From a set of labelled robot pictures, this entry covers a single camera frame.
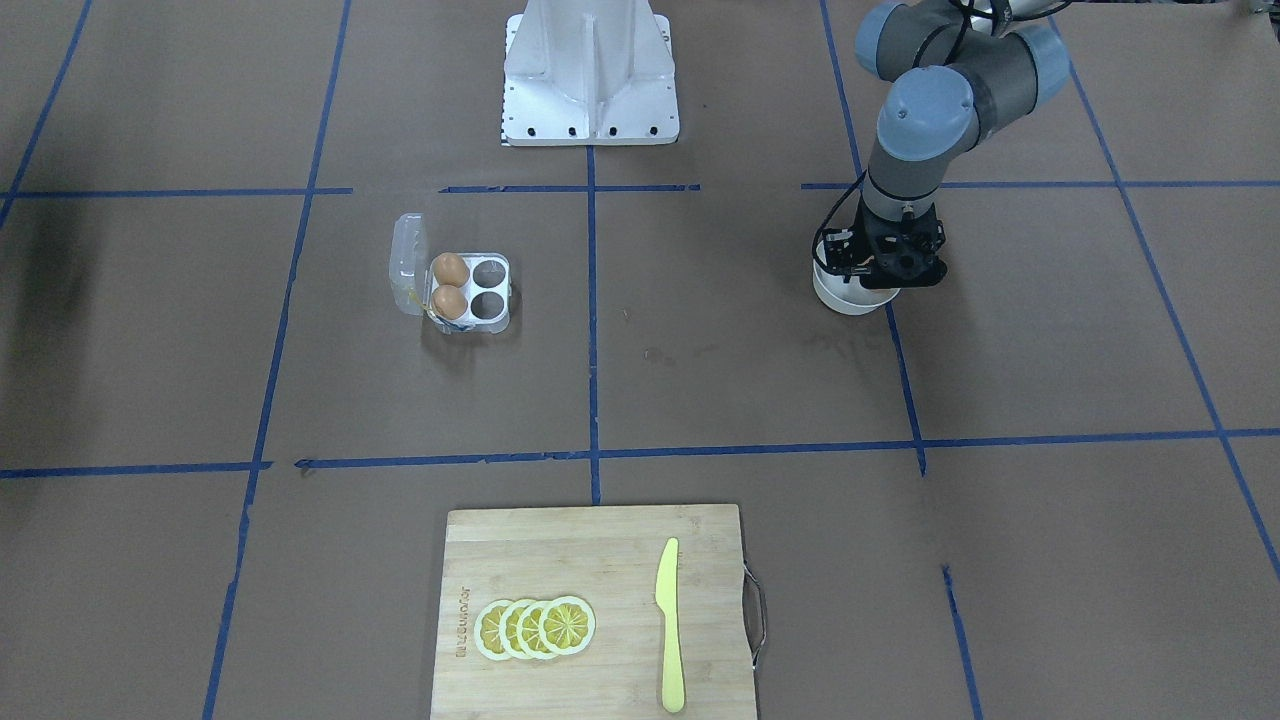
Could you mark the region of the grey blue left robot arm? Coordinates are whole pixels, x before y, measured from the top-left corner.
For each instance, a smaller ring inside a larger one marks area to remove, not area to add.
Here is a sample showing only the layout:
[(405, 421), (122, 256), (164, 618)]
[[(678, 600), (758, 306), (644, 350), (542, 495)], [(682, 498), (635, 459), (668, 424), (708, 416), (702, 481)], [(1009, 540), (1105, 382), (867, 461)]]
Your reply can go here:
[(946, 275), (936, 195), (952, 160), (1047, 104), (1070, 56), (1044, 19), (1064, 1), (884, 1), (860, 23), (861, 67), (890, 83), (852, 224), (824, 223), (819, 281), (874, 296)]

